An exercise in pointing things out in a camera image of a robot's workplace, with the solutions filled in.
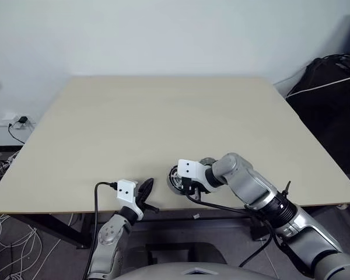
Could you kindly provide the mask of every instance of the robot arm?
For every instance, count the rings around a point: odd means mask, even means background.
[[[271,224],[282,240],[280,249],[306,276],[319,280],[350,279],[350,256],[342,252],[332,235],[238,154],[228,153],[211,166],[181,159],[176,175],[178,182],[184,178],[196,182],[172,184],[180,194],[194,193],[194,186],[202,185],[203,192],[211,193],[228,185],[247,209]]]
[[[114,279],[120,276],[123,252],[132,226],[144,217],[143,211],[145,209],[159,211],[145,203],[152,191],[153,179],[146,180],[139,190],[137,190],[136,184],[135,181],[118,181],[117,198],[121,210],[113,215],[99,231],[87,279]]]

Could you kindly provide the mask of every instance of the wall socket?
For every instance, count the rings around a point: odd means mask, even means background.
[[[15,113],[6,113],[4,115],[4,118],[1,119],[1,121],[2,121],[2,124],[5,125],[5,126],[8,126],[9,124],[13,125],[15,123],[13,128],[19,130],[22,127],[26,126],[26,124],[20,124],[20,123],[17,122],[19,120],[19,118],[22,117],[22,116],[25,116],[25,117],[28,118],[27,122],[32,123],[32,124],[34,123],[34,120],[31,118],[30,115],[28,115],[28,114],[15,114]]]

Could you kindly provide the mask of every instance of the gray carpet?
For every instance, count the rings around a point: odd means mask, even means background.
[[[0,159],[5,159],[11,154],[12,153],[0,153]],[[231,215],[221,211],[199,212],[201,213],[201,217],[204,217],[205,215],[214,217],[218,217],[220,215]],[[194,211],[165,212],[162,214],[161,218],[165,218],[166,216],[173,218],[178,215],[183,217],[191,217],[193,214],[195,214]],[[70,215],[56,215],[56,217],[64,222],[67,222]],[[155,215],[148,213],[147,217],[152,219],[155,218]],[[76,222],[74,228],[79,229],[81,226],[81,221],[76,220],[76,218],[77,216],[74,217],[74,221]],[[338,239],[345,252],[350,254],[350,211],[348,209],[342,211],[337,208],[330,208],[327,211],[317,215],[316,219],[321,222],[336,239]],[[3,223],[1,241],[4,244],[10,244],[10,242],[17,240],[27,232],[29,232],[29,228],[24,223],[10,218]],[[40,237],[43,244],[42,254],[39,261],[33,267],[23,273],[22,277],[25,280],[33,278],[40,264],[43,262],[44,257],[57,242],[56,238],[43,232],[40,232]],[[181,227],[178,229],[144,230],[142,227],[138,226],[137,230],[133,231],[130,235],[128,249],[144,246],[148,243],[166,242],[211,243],[220,250],[230,265],[239,265],[241,261],[243,261],[248,255],[261,246],[259,241],[251,241],[249,236],[249,228],[244,226],[244,223],[239,222],[236,224],[221,223],[220,226],[208,226],[206,224],[203,227],[193,229],[190,229],[189,227]],[[21,249],[21,246],[14,247],[12,249],[12,258],[14,260],[20,257]],[[37,257],[39,249],[39,243],[35,242],[33,252],[28,258],[24,259],[24,268],[34,261],[34,259]],[[75,246],[61,241],[45,262],[36,279],[80,280],[85,269],[87,257],[88,250],[77,250]],[[158,258],[159,263],[185,261],[186,252],[156,252],[155,257]],[[9,264],[10,261],[11,250],[8,248],[0,254],[0,269]],[[273,243],[268,246],[265,252],[263,251],[245,267],[247,269],[274,277],[275,272],[270,262],[274,266],[274,269],[280,279],[308,279],[297,272],[288,258],[283,255]],[[0,273],[0,279],[5,279],[5,277],[11,273],[11,271],[16,272],[19,269],[20,262],[17,262],[12,267],[9,266]]]

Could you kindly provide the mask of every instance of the light wood tabletop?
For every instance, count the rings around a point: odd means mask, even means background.
[[[166,177],[178,159],[236,152],[299,205],[350,202],[350,181],[282,96],[261,78],[72,78],[0,182],[0,213],[92,212],[99,181],[153,177],[148,203],[199,208]],[[203,200],[242,203],[228,187]],[[99,189],[99,209],[118,210]]]

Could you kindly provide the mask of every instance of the black cable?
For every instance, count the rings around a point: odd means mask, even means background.
[[[190,197],[189,194],[185,194],[187,196],[187,198],[197,204],[200,205],[204,205],[204,206],[208,206],[208,207],[213,207],[213,208],[217,208],[217,209],[221,209],[221,210],[225,210],[225,211],[230,211],[230,212],[235,212],[235,213],[241,213],[241,214],[248,214],[249,216],[253,217],[255,216],[256,218],[258,218],[260,221],[262,221],[264,223],[264,225],[266,226],[266,228],[268,229],[269,234],[269,238],[268,240],[261,246],[259,247],[253,254],[251,254],[250,256],[248,256],[240,265],[239,267],[243,267],[244,265],[246,265],[249,261],[251,261],[254,257],[256,257],[260,252],[262,252],[269,244],[270,242],[274,239],[275,240],[275,244],[281,249],[281,245],[278,243],[277,239],[276,239],[276,235],[275,232],[272,228],[272,226],[270,225],[270,223],[266,220],[263,220],[262,217],[254,215],[251,211],[241,211],[238,209],[234,209],[234,208],[230,208],[230,207],[226,207],[226,206],[221,206],[218,204],[212,204],[212,203],[208,203],[208,202],[204,202],[201,200],[197,200],[194,199],[193,197]]]
[[[194,203],[197,203],[197,204],[200,204],[200,205],[204,205],[204,206],[207,206],[207,207],[212,207],[212,208],[216,208],[216,209],[220,209],[220,210],[225,210],[225,211],[230,211],[230,212],[235,212],[235,213],[246,215],[246,212],[242,211],[242,210],[238,210],[238,209],[234,209],[234,208],[230,208],[230,207],[226,207],[226,206],[221,206],[221,205],[218,205],[218,204],[213,204],[213,203],[208,203],[208,202],[204,202],[204,201],[201,201],[201,200],[197,200],[197,199],[194,199],[193,197],[190,197],[189,194],[186,194],[186,196],[187,196],[187,198],[190,201],[192,201]]]
[[[88,275],[88,271],[89,271],[89,266],[91,265],[91,260],[92,260],[92,255],[93,255],[93,250],[95,249],[95,245],[96,245],[96,238],[97,238],[97,220],[98,220],[98,215],[99,215],[99,207],[98,207],[98,196],[97,196],[97,189],[100,185],[108,185],[111,186],[110,183],[108,182],[99,182],[95,185],[94,187],[94,231],[93,231],[93,237],[92,237],[92,244],[91,244],[91,249],[89,251],[89,256],[88,256],[88,261],[87,261],[87,266],[86,269],[84,271],[83,274],[83,280],[85,280],[87,278]]]
[[[11,137],[13,137],[13,138],[16,139],[17,141],[21,142],[22,144],[25,144],[25,143],[24,143],[23,141],[21,141],[20,139],[14,137],[14,135],[11,133],[11,129],[10,129],[10,128],[11,128],[13,125],[15,125],[16,123],[18,123],[18,122],[16,121],[14,124],[9,124],[9,125],[8,125],[8,132],[9,132],[9,134],[11,135]]]
[[[271,228],[271,225],[267,222],[267,221],[263,221],[265,226],[267,228]],[[261,246],[259,247],[253,254],[251,254],[250,256],[248,256],[240,265],[239,267],[243,267],[244,265],[246,265],[249,261],[251,261],[254,257],[256,257],[260,252],[262,252],[272,241],[273,239],[273,234],[270,230],[269,231],[269,238],[267,239],[267,241]]]
[[[10,274],[9,274],[9,279],[12,279],[12,273],[13,273],[13,246],[12,244],[10,244],[10,261],[11,261],[11,265],[10,265]]]

